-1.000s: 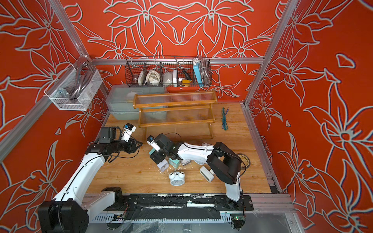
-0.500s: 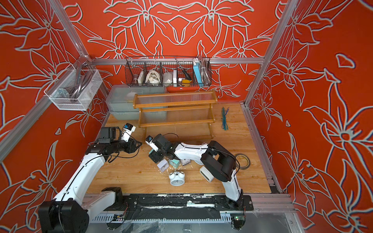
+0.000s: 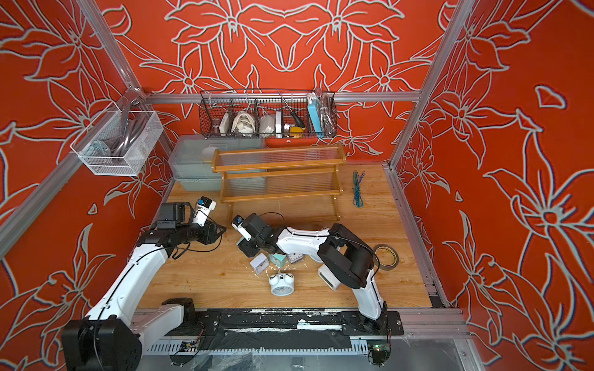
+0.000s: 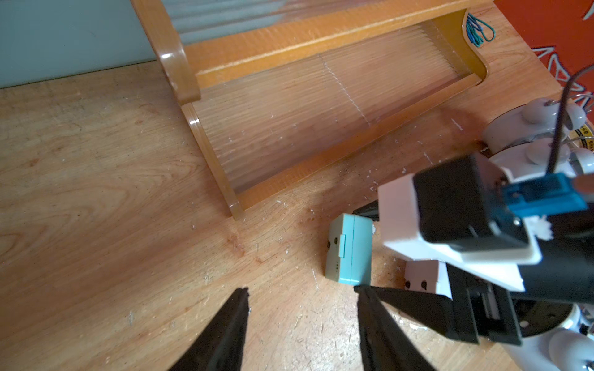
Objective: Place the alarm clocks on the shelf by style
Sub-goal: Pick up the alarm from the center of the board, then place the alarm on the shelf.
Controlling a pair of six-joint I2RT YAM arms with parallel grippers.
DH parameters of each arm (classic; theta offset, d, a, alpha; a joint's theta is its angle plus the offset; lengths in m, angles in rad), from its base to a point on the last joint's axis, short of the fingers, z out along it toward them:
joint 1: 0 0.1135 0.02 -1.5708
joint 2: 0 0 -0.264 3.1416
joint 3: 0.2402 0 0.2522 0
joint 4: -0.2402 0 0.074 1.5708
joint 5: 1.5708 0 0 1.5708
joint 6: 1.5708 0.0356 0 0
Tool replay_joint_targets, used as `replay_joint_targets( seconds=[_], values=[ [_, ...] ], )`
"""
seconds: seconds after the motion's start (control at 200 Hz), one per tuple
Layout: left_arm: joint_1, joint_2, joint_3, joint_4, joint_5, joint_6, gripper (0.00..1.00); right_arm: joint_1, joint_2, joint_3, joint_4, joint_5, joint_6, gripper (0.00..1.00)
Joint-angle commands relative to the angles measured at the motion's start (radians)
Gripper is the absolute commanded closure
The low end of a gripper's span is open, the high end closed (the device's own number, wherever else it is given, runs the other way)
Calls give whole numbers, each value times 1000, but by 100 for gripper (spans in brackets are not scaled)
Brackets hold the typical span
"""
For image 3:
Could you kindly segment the white square alarm clock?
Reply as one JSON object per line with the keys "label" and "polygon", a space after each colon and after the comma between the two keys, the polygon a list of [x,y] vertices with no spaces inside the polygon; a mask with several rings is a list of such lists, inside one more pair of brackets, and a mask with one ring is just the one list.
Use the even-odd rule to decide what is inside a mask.
{"label": "white square alarm clock", "polygon": [[269,268],[270,262],[264,253],[258,254],[250,261],[250,266],[256,275],[260,275]]}

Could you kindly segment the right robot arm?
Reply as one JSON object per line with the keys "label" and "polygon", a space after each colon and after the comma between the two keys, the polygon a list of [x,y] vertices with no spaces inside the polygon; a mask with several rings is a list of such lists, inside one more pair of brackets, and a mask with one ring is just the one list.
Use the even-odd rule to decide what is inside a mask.
{"label": "right robot arm", "polygon": [[265,251],[270,255],[302,254],[320,263],[328,286],[337,283],[353,291],[362,325],[370,332],[388,331],[388,307],[375,280],[377,256],[344,225],[322,230],[273,227],[256,213],[246,218],[237,215],[231,225],[242,236],[238,247],[249,258]]}

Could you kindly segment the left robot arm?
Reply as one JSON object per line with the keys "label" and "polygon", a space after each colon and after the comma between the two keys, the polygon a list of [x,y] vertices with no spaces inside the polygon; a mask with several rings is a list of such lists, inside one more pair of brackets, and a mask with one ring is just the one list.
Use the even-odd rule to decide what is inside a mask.
{"label": "left robot arm", "polygon": [[147,319],[133,316],[149,284],[180,245],[222,240],[224,226],[210,219],[217,204],[205,196],[190,203],[164,203],[157,220],[137,239],[128,263],[106,294],[81,320],[64,327],[61,341],[69,370],[135,370],[143,354],[165,334],[195,320],[193,301],[173,299]]}

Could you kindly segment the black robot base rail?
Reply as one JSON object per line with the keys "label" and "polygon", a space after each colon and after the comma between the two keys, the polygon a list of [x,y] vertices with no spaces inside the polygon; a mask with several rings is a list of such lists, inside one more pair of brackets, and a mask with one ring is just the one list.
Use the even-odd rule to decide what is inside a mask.
{"label": "black robot base rail", "polygon": [[404,335],[400,314],[379,320],[343,309],[206,309],[196,321],[168,332],[159,345],[170,354],[199,352],[365,353],[368,345],[387,344]]}

